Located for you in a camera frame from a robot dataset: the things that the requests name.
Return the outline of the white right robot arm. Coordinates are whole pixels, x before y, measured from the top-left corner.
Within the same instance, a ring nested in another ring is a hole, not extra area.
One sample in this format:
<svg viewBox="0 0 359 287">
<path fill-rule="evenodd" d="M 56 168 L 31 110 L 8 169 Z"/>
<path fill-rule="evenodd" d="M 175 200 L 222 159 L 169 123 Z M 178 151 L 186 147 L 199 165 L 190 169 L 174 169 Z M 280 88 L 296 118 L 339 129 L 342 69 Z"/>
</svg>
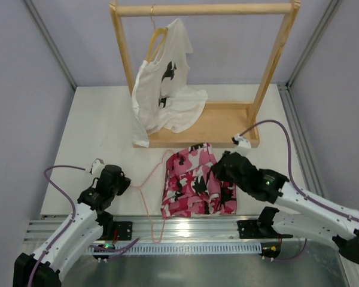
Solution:
<svg viewBox="0 0 359 287">
<path fill-rule="evenodd" d="M 303 237 L 359 264 L 359 211 L 296 187 L 274 170 L 258 169 L 236 152 L 225 152 L 211 169 L 217 179 L 237 185 L 258 201 L 271 203 L 257 219 L 263 237 Z"/>
</svg>

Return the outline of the pink wire clothes hanger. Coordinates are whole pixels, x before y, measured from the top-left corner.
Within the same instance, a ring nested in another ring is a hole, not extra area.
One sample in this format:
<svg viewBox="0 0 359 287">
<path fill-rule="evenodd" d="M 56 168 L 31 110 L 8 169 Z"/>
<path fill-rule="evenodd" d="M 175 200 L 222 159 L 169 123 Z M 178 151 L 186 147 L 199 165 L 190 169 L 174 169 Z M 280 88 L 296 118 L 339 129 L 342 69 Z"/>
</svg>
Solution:
<svg viewBox="0 0 359 287">
<path fill-rule="evenodd" d="M 150 224 L 150 238 L 154 244 L 163 240 L 166 220 L 160 215 L 161 197 L 165 183 L 165 163 L 174 154 L 172 149 L 165 149 L 160 155 L 147 155 L 137 164 L 138 171 L 142 175 L 132 181 L 132 188 L 136 189 L 142 200 L 142 204 Z M 159 216 L 162 220 L 159 233 L 154 229 L 154 217 Z"/>
</svg>

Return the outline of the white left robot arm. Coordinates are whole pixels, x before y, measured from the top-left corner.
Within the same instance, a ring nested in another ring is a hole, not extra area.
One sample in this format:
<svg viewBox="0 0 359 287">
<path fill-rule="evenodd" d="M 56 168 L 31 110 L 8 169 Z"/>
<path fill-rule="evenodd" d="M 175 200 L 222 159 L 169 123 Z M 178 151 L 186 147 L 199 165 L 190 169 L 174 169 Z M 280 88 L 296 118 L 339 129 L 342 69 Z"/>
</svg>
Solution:
<svg viewBox="0 0 359 287">
<path fill-rule="evenodd" d="M 14 263 L 13 286 L 61 286 L 79 257 L 97 240 L 111 240 L 119 233 L 106 211 L 122 195 L 131 180 L 121 167 L 96 160 L 90 170 L 94 179 L 57 230 L 30 255 L 20 254 Z"/>
</svg>

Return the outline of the pink camouflage trousers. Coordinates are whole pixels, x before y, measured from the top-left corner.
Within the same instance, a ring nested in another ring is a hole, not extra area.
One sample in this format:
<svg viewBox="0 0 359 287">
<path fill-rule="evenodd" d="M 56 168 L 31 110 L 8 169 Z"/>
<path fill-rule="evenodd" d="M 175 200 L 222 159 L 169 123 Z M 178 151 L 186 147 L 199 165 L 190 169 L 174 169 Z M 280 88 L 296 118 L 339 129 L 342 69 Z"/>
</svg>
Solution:
<svg viewBox="0 0 359 287">
<path fill-rule="evenodd" d="M 211 167 L 216 163 L 209 143 L 182 149 L 167 159 L 162 218 L 236 214 L 236 185 L 215 177 Z"/>
</svg>

